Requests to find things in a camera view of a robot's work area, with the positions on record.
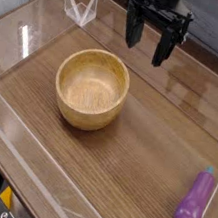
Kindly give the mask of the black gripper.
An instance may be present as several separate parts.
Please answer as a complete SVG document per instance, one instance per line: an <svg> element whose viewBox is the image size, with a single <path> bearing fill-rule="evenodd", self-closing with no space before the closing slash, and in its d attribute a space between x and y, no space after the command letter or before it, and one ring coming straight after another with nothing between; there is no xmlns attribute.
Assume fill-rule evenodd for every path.
<svg viewBox="0 0 218 218"><path fill-rule="evenodd" d="M154 26L171 27L162 32L161 39L154 52L152 65L158 67L167 60L178 42L182 43L187 37L188 27L193 21L193 13L185 6L183 0L129 0L126 21L125 40L132 48L141 40L144 29L144 18Z"/></svg>

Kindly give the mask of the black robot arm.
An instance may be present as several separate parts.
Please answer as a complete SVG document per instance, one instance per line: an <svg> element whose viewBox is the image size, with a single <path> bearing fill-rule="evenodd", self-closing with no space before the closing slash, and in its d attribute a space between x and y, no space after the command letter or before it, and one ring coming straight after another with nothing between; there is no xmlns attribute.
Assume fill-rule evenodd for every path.
<svg viewBox="0 0 218 218"><path fill-rule="evenodd" d="M161 66L177 44L186 41L193 13L182 0L128 0L125 40L132 48L141 40L144 23L148 21L161 32L152 65Z"/></svg>

